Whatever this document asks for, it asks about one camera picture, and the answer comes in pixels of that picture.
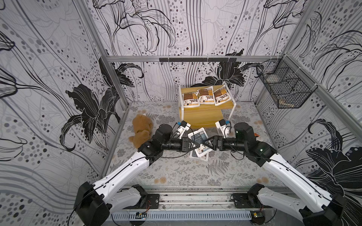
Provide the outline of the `blue coffee bag top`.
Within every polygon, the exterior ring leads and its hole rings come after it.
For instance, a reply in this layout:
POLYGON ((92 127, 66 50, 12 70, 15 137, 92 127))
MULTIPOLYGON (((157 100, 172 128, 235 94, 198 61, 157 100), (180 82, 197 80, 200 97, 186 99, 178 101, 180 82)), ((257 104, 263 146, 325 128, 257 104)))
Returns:
POLYGON ((197 131, 189 133, 188 138, 192 141, 195 141, 195 145, 199 144, 199 148, 196 148, 191 152, 190 158, 200 158, 201 160, 207 161, 209 153, 212 151, 212 149, 203 144, 203 141, 208 139, 208 135, 205 129, 200 128, 197 131))

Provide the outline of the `blue coffee bag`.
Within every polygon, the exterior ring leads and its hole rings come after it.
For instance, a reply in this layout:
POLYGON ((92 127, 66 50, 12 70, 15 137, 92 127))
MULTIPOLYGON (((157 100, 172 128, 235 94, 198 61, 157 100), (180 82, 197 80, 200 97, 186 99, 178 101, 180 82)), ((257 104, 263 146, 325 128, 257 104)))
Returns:
POLYGON ((196 148, 191 152, 190 158, 200 158, 201 160, 207 161, 209 153, 212 151, 212 149, 203 144, 203 141, 208 139, 208 135, 205 129, 200 128, 197 131, 189 133, 188 138, 192 141, 195 141, 195 145, 199 144, 199 148, 196 148))
POLYGON ((190 153, 190 158, 192 159, 197 159, 197 160, 201 160, 201 161, 205 161, 207 162, 208 161, 208 158, 209 158, 209 153, 207 153, 206 155, 203 155, 202 157, 198 157, 197 156, 197 153, 193 150, 191 153, 190 153))

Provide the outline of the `brown coffee bag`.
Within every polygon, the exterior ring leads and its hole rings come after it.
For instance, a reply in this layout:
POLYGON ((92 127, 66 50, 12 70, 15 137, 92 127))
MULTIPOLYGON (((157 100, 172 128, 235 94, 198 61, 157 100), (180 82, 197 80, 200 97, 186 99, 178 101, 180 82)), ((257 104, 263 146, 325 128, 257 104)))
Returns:
POLYGON ((216 103, 213 86, 198 90, 201 105, 214 105, 216 103))
POLYGON ((200 106, 199 93, 198 92, 183 93, 183 106, 185 108, 199 107, 200 106))
POLYGON ((215 106, 222 105, 231 100, 231 96, 225 85, 214 91, 214 98, 215 106))

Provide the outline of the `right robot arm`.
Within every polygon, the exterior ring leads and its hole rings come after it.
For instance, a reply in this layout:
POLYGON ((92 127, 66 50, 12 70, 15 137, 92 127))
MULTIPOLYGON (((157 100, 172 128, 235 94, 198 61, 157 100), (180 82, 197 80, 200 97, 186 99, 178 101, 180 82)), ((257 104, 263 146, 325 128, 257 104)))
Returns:
POLYGON ((203 144, 213 150, 242 151, 243 155, 267 170, 297 195, 292 198, 274 192, 261 184, 248 191, 253 205, 270 206, 300 220, 305 226, 341 226, 347 201, 331 195, 293 168, 276 149, 258 141, 254 130, 245 122, 234 125, 235 137, 213 136, 203 144))

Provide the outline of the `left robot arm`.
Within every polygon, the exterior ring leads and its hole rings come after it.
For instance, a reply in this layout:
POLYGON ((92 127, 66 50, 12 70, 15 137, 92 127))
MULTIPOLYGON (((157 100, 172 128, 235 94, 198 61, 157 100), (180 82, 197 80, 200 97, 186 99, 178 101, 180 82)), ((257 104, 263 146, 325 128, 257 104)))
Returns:
POLYGON ((134 155, 123 165, 104 178, 94 182, 84 182, 78 188, 73 212, 85 226, 101 226, 112 211, 117 208, 135 206, 146 192, 140 186, 132 186, 125 192, 119 190, 163 157, 164 150, 187 154, 200 147, 203 142, 192 138, 175 138, 173 128, 162 124, 151 139, 144 142, 134 155))

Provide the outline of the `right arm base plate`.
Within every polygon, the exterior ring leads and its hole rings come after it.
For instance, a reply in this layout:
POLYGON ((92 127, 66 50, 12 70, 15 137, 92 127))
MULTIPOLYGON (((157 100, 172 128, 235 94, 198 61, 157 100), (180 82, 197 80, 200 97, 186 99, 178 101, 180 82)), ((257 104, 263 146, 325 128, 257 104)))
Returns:
POLYGON ((244 209, 244 208, 271 208, 270 206, 262 205, 258 200, 256 195, 248 195, 247 193, 233 193, 230 196, 230 199, 233 201, 235 208, 244 209))

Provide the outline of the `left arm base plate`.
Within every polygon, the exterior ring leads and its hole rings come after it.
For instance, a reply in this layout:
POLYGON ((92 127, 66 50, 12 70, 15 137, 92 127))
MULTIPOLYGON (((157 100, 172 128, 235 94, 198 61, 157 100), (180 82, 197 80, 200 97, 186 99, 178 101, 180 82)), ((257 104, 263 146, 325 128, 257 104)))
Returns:
POLYGON ((126 207, 126 210, 155 210, 159 207, 160 194, 147 194, 142 196, 138 203, 134 206, 126 207))

